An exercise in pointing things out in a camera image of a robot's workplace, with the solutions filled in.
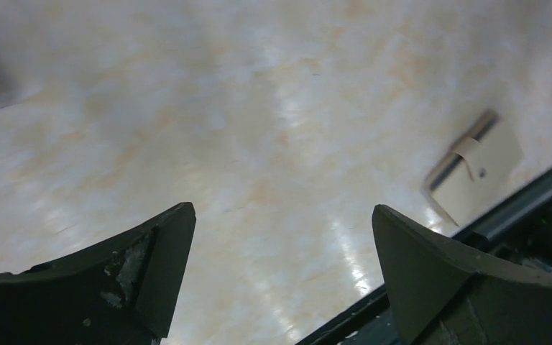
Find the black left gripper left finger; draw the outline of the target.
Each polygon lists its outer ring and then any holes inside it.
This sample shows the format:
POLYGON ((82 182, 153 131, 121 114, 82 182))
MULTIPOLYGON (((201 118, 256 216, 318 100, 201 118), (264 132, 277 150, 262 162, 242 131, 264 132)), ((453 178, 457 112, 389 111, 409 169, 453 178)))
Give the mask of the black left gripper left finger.
POLYGON ((0 344, 158 344, 196 226, 192 203, 19 274, 0 274, 0 344))

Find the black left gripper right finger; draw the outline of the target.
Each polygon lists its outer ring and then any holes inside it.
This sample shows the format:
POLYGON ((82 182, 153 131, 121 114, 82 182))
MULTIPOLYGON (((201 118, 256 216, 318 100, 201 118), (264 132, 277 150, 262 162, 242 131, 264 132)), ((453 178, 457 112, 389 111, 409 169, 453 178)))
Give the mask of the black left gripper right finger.
POLYGON ((552 344, 552 273, 438 234, 386 205, 372 214, 403 344, 552 344))

